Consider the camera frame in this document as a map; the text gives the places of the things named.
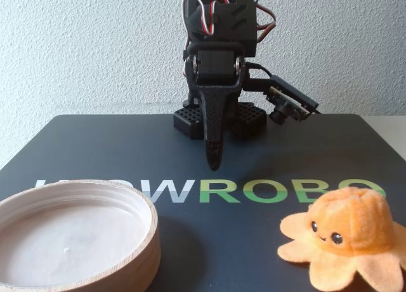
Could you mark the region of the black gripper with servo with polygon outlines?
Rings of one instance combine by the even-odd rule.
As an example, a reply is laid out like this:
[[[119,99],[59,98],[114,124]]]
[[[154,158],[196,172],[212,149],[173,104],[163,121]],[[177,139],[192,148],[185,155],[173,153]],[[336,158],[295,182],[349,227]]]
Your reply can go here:
[[[241,43],[191,43],[183,51],[191,95],[200,102],[207,163],[219,169],[223,134],[238,119],[246,49]]]

